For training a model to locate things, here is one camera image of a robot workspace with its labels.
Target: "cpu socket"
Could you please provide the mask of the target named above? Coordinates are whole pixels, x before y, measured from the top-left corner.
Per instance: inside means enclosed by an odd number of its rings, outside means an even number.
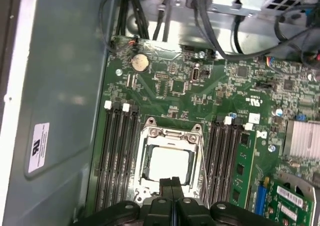
[[[179,177],[185,197],[198,198],[204,137],[200,124],[190,131],[157,126],[149,117],[141,130],[134,174],[134,200],[159,195],[160,179]]]

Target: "label sticker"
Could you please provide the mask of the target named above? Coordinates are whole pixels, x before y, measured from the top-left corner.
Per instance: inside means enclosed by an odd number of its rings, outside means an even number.
[[[50,123],[39,123],[34,126],[28,172],[31,173],[45,165],[47,140]]]
[[[249,113],[249,123],[258,125],[260,123],[260,114],[259,113]]]
[[[280,196],[286,198],[287,200],[289,200],[290,202],[299,206],[300,208],[302,208],[304,206],[304,201],[301,198],[299,198],[298,196],[295,196],[293,193],[289,192],[288,190],[278,186],[276,189],[276,192]]]
[[[297,221],[298,216],[294,212],[292,212],[290,209],[288,209],[286,206],[281,205],[281,212],[287,215],[289,218],[291,218],[295,222]]]

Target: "motherboard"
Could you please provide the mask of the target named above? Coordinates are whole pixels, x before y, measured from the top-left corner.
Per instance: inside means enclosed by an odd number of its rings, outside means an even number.
[[[113,45],[130,40],[115,37]],[[146,39],[111,54],[86,214],[123,200],[141,204],[159,195],[160,179],[179,177],[185,197],[279,221],[270,209],[279,172],[320,183],[320,84],[317,72],[298,74],[300,63],[272,66],[296,75],[275,73],[265,58],[228,61],[212,49]],[[308,225],[286,209],[284,225]]]

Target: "barcode label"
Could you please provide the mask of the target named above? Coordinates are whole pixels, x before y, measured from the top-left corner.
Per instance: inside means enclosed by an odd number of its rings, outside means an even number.
[[[290,219],[297,221],[297,215],[292,212],[290,209],[288,209],[286,206],[281,205],[281,212],[287,215]]]
[[[301,198],[299,198],[298,196],[295,196],[293,193],[289,192],[288,190],[278,186],[276,189],[276,192],[280,196],[286,198],[287,200],[289,200],[290,202],[299,206],[300,208],[302,208],[304,206],[304,201]]]

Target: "ram slot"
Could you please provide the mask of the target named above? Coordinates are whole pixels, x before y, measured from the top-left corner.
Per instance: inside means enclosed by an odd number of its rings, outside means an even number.
[[[223,134],[223,128],[220,123],[213,123],[211,127],[211,137],[209,142],[209,148],[211,149],[211,155],[207,158],[208,161],[208,188],[209,188],[209,202],[214,201],[214,192],[219,187],[220,178],[217,177],[218,165],[220,163],[221,144]]]
[[[128,136],[128,128],[130,123],[130,113],[124,112],[123,113],[123,121],[121,126],[121,131],[119,135],[119,145],[117,146],[117,157],[114,155],[114,157],[117,159],[114,162],[114,183],[113,183],[113,195],[111,200],[111,205],[115,205],[116,203],[119,203],[119,191],[122,188],[122,184],[120,182],[122,177],[122,166],[124,162],[124,151],[126,147],[127,142],[127,136]]]
[[[106,146],[109,145],[111,131],[113,129],[113,125],[112,125],[113,113],[114,113],[114,108],[111,108],[110,110],[106,111],[106,116],[105,116],[102,154],[99,162],[99,173],[98,173],[98,179],[97,179],[97,185],[96,185],[96,196],[95,196],[95,207],[94,207],[95,212],[100,211],[103,206],[103,200],[104,200],[103,190],[105,188],[106,176],[107,176],[105,168],[108,161],[108,147]]]
[[[227,180],[225,185],[225,192],[227,193],[226,197],[224,198],[224,201],[229,201],[230,199],[230,191],[231,191],[231,183],[234,176],[235,171],[235,164],[236,164],[236,158],[237,158],[237,148],[240,142],[241,138],[241,132],[242,132],[242,126],[237,125],[233,126],[232,130],[232,140],[230,141],[229,145],[229,156],[227,161]]]
[[[232,135],[233,135],[233,130],[230,128],[230,126],[224,126],[224,138],[223,138],[223,144],[222,144],[222,154],[221,158],[222,161],[219,165],[219,175],[221,177],[221,184],[220,187],[216,193],[216,195],[219,197],[218,201],[228,201],[228,195],[229,195],[229,190],[227,190],[227,185],[228,185],[228,161],[230,159],[230,151],[231,151],[231,141],[232,141]]]
[[[130,176],[132,171],[132,165],[134,160],[134,153],[136,150],[136,137],[138,129],[139,108],[136,105],[131,107],[130,122],[131,127],[128,131],[128,137],[125,145],[124,160],[123,160],[123,172],[122,172],[122,191],[120,201],[127,199],[128,187],[130,182]]]
[[[222,121],[211,124],[205,162],[210,204],[229,201],[240,136],[241,126],[224,125]]]
[[[120,132],[122,127],[122,111],[121,109],[114,109],[113,120],[114,120],[114,131],[111,135],[110,145],[105,145],[108,148],[108,164],[105,169],[106,175],[106,183],[104,186],[104,199],[103,199],[103,208],[107,208],[111,206],[111,198],[113,191],[113,179],[114,179],[114,165],[116,160],[116,151],[118,147],[118,141],[120,139]]]

